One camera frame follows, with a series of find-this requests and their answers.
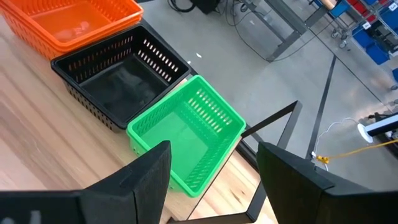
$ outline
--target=gray concrete floor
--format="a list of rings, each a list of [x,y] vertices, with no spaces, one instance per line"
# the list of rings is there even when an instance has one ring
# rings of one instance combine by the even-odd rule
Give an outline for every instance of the gray concrete floor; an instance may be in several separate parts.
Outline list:
[[[303,19],[314,11],[306,0],[285,1],[292,2],[292,9]],[[198,9],[181,14],[173,11],[167,1],[147,2],[142,6],[146,21],[217,89],[248,124],[256,124],[300,100],[303,110],[287,147],[298,156],[305,156],[307,151],[333,53],[340,60],[333,72],[320,133],[343,118],[358,121],[377,111],[397,109],[392,101],[398,98],[398,91],[389,90],[392,85],[389,68],[377,66],[352,43],[347,48],[349,51],[339,49],[338,40],[330,38],[332,26],[324,29],[329,24],[326,19],[313,28],[316,34],[324,29],[318,35],[320,40],[314,38],[291,57],[268,63],[239,38],[235,28],[226,23],[224,15],[204,15]],[[235,19],[239,21],[244,13],[236,12]],[[268,16],[272,25],[290,32],[272,13]],[[263,57],[279,44],[274,34],[253,14],[245,17],[237,29]],[[281,57],[291,54],[312,37],[313,34],[307,32]],[[276,143],[286,120],[260,130],[260,136],[265,141]],[[256,147],[250,139],[248,143]],[[331,156],[366,145],[356,130],[356,123],[346,121],[334,126],[321,138],[318,154]],[[398,189],[398,160],[386,149],[374,149],[332,161],[329,170],[370,189]]]

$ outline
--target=wooden table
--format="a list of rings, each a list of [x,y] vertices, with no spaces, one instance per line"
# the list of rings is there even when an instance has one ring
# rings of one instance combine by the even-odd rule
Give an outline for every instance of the wooden table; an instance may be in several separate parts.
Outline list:
[[[110,131],[70,96],[49,61],[2,17],[0,86],[0,190],[83,189],[136,158],[126,134]],[[161,223],[246,211],[259,175],[230,153],[203,198],[168,192]],[[258,223],[277,223],[268,200]]]

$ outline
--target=plastic basket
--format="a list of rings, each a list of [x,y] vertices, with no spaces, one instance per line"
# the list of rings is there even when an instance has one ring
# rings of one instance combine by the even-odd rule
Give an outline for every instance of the plastic basket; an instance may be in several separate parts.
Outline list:
[[[140,21],[143,9],[132,0],[2,0],[12,31],[51,59]]]
[[[138,156],[169,140],[172,147],[169,187],[197,197],[245,126],[242,117],[196,75],[132,120],[127,135]]]
[[[55,58],[52,68],[69,93],[115,132],[190,73],[181,57],[140,24]]]

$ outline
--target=white cable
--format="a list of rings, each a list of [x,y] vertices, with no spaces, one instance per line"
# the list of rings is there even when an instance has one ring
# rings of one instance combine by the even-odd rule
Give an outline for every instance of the white cable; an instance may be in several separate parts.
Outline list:
[[[319,139],[320,139],[324,134],[328,133],[328,132],[330,131],[331,127],[333,127],[335,124],[343,124],[344,121],[347,121],[347,120],[351,120],[351,121],[354,121],[355,123],[358,123],[354,118],[344,118],[344,119],[342,119],[340,122],[333,122],[333,123],[329,126],[329,128],[328,128],[326,131],[322,132],[322,133],[317,137],[317,143],[315,143],[315,149],[314,149],[314,151],[313,151],[313,152],[315,153],[315,155],[317,154],[317,151],[318,151]]]
[[[340,122],[333,122],[333,123],[329,126],[329,128],[328,128],[326,131],[322,132],[322,133],[317,137],[317,141],[316,141],[316,143],[315,143],[315,149],[314,149],[314,151],[311,153],[312,159],[313,159],[313,160],[314,160],[314,159],[316,158],[316,156],[317,156],[318,144],[319,144],[320,138],[321,138],[324,134],[328,133],[328,132],[330,131],[331,127],[333,127],[333,126],[336,125],[336,124],[343,124],[344,121],[347,121],[347,120],[351,120],[351,121],[354,121],[355,123],[359,123],[359,122],[357,122],[354,118],[344,118],[344,119],[342,119]],[[325,166],[326,171],[329,172],[328,165],[326,165],[326,164],[323,164],[323,165]]]

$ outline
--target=blue storage bin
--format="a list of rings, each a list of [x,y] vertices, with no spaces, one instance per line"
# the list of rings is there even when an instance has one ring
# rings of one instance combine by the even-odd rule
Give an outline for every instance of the blue storage bin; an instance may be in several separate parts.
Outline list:
[[[374,60],[378,65],[390,60],[390,55],[385,52],[378,44],[368,46],[366,53]]]
[[[381,11],[384,22],[393,30],[398,29],[398,9],[391,11],[388,7]]]
[[[368,5],[373,5],[377,0],[363,0],[364,2],[366,2],[366,4]]]
[[[394,69],[392,71],[392,76],[394,77],[394,79],[396,80],[396,82],[398,83],[398,68]]]
[[[364,49],[366,49],[370,45],[375,44],[375,41],[366,33],[366,31],[361,26],[353,30],[353,37]]]
[[[332,16],[334,16],[335,18],[339,17],[340,15],[342,15],[342,13],[344,13],[345,11],[347,11],[347,9],[349,8],[349,4],[345,1],[342,0],[337,6],[335,6],[331,11],[330,14]]]

